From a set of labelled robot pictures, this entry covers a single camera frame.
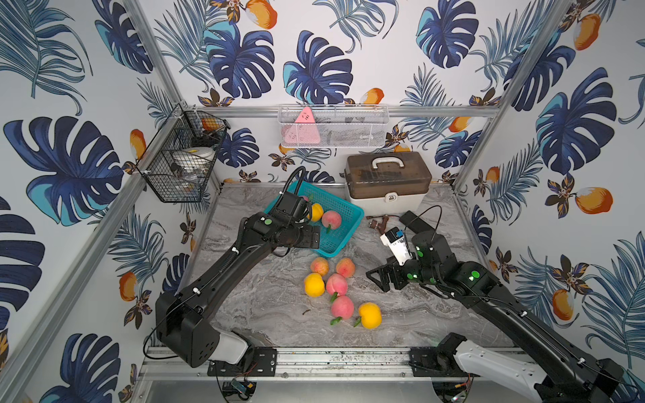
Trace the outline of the yellow red peach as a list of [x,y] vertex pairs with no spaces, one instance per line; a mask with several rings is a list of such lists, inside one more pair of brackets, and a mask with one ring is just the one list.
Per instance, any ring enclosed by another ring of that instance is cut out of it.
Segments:
[[325,213],[324,208],[319,203],[314,203],[311,209],[311,221],[314,223],[319,222]]

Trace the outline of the yellow peach front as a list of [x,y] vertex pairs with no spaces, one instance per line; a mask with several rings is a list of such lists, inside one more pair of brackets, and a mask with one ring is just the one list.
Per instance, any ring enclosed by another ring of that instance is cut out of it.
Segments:
[[376,329],[382,323],[381,309],[373,302],[366,302],[359,306],[359,318],[354,327],[362,326],[365,329]]

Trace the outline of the teal plastic basket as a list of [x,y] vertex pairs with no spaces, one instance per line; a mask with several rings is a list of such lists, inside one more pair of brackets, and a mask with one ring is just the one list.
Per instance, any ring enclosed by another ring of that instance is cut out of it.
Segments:
[[312,223],[321,228],[317,253],[326,258],[338,255],[359,228],[364,219],[364,210],[341,196],[335,196],[325,187],[303,182],[298,191],[296,188],[297,183],[294,182],[287,191],[305,196],[313,204],[315,214],[322,211],[321,218]]

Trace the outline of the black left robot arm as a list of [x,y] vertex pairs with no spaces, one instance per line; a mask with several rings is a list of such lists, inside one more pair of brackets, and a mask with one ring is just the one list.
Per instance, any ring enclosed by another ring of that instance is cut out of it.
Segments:
[[209,319],[238,283],[278,248],[316,250],[321,229],[302,196],[283,191],[267,213],[242,218],[232,246],[200,277],[156,302],[154,334],[179,359],[196,368],[209,360],[238,364],[250,344],[212,326]]

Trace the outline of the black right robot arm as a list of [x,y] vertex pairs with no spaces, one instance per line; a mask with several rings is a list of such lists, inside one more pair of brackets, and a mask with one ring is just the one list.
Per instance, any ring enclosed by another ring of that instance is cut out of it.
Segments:
[[383,292],[418,284],[437,297],[457,301],[494,324],[529,357],[514,359],[485,349],[454,332],[437,347],[420,349],[411,367],[424,376],[475,374],[533,402],[613,402],[624,371],[566,341],[529,312],[490,270],[460,262],[444,237],[429,230],[406,239],[399,228],[381,235],[391,250],[385,265],[367,273]]

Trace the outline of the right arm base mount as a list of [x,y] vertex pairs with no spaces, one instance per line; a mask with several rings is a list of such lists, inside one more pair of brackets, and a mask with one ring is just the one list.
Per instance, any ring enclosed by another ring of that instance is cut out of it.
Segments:
[[466,378],[455,359],[456,349],[411,348],[408,365],[415,378]]

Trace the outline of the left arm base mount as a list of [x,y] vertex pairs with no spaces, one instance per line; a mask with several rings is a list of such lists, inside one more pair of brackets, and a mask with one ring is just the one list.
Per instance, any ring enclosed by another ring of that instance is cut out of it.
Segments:
[[274,377],[278,350],[270,347],[250,347],[238,364],[225,361],[209,362],[209,377]]

